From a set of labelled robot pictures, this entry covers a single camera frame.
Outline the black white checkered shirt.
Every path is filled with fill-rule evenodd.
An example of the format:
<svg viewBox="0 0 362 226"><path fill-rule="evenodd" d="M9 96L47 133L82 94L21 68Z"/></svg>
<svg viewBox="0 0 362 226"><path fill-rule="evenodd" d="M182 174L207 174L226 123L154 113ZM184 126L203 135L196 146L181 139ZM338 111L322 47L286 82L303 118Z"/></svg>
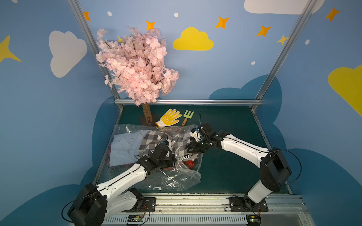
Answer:
<svg viewBox="0 0 362 226"><path fill-rule="evenodd" d="M194 161L198 154L187 152L190 145L190 133L195 127L193 125L186 127L170 127L161 130L148 131L141 141L139 147L140 156L147 155L154 151L156 146L163 141L168 142L169 149L175 155L178 162Z"/></svg>

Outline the clear plastic vacuum bag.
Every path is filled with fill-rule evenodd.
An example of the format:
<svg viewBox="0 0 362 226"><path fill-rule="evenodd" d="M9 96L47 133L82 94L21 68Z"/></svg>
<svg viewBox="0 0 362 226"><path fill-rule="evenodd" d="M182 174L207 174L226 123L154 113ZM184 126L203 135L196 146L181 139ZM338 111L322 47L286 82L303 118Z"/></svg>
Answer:
<svg viewBox="0 0 362 226"><path fill-rule="evenodd" d="M111 143L113 142L114 135L124 134L124 133L134 133L139 131L154 131L154 130L161 130L161 129L157 126L119 124L116 125L114 128L114 132L111 137ZM111 143L107 149L102 169L98 174L98 176L96 177L96 184L100 184L114 178L115 176L128 170L131 166L133 166L136 163L135 162L131 164L110 167L109 159L110 159ZM137 160L143 156L140 156L139 154L135 155ZM199 169L201 167L201 161L202 161L202 155L198 154L198 158L194 160L195 167L192 170L189 169L183 162L178 162L176 159L176 164L174 167L165 168L158 173L148 176L142 182L137 183L135 187L142 192L173 193L173 192L186 191L201 182L201 174L199 172Z"/></svg>

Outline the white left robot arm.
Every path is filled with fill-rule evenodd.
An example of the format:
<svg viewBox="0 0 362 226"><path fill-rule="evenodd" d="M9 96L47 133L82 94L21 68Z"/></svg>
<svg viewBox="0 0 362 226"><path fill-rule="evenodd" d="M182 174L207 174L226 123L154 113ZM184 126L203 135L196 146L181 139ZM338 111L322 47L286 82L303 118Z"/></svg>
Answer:
<svg viewBox="0 0 362 226"><path fill-rule="evenodd" d="M143 195L133 186L175 163L169 142L162 141L151 154L141 157L130 169L113 179L98 185L86 184L69 203L68 221L75 226L100 226L115 214L139 208Z"/></svg>

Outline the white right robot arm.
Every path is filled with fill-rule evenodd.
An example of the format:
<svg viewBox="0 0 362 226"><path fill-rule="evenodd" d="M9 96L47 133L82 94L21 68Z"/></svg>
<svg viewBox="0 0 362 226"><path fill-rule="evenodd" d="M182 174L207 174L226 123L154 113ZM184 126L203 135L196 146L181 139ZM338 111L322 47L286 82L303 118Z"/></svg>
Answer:
<svg viewBox="0 0 362 226"><path fill-rule="evenodd" d="M192 129L189 153L205 153L215 147L236 154L260 169L260 179L243 197L243 203L254 207L269 194L279 192L292 170L280 149L267 149L241 140L225 131L215 132L208 123Z"/></svg>

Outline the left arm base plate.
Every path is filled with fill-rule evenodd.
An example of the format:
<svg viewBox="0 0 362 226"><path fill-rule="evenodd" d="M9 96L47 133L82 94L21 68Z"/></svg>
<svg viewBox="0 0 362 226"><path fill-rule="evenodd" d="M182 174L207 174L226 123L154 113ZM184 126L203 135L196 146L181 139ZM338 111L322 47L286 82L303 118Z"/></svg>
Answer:
<svg viewBox="0 0 362 226"><path fill-rule="evenodd" d="M156 198L144 197L136 202L136 204L130 209L123 212L144 212L146 209L149 212L155 212Z"/></svg>

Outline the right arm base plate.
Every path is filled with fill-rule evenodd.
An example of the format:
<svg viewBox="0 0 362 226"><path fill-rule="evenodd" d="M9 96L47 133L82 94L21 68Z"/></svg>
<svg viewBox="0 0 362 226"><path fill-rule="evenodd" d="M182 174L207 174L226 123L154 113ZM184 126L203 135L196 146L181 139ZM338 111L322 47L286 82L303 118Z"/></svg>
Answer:
<svg viewBox="0 0 362 226"><path fill-rule="evenodd" d="M263 199L259 203L254 203L250 199L245 199L244 197L238 197L232 195L228 198L229 207L231 212L268 212L268 206L266 200Z"/></svg>

